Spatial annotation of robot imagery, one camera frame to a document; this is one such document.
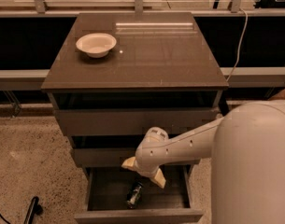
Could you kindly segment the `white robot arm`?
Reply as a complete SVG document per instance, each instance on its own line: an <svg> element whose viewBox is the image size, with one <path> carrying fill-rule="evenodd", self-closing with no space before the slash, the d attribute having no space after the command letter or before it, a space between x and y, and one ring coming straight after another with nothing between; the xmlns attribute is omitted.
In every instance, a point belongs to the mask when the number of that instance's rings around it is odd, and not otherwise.
<svg viewBox="0 0 285 224"><path fill-rule="evenodd" d="M153 127L122 167L163 188L162 165L207 157L212 224L285 224L285 100L240 105L173 138Z"/></svg>

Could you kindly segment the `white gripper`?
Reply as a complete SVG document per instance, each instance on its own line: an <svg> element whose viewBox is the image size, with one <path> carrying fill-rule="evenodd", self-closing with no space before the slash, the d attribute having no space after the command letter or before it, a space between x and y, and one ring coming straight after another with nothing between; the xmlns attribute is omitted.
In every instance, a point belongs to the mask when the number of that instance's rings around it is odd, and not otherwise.
<svg viewBox="0 0 285 224"><path fill-rule="evenodd" d="M135 152L135 157L126 159L121 167L137 171L140 175L149 177L150 181L163 189L166 180L157 161L163 155L163 145L168 140L168 134L159 127L151 127L145 134Z"/></svg>

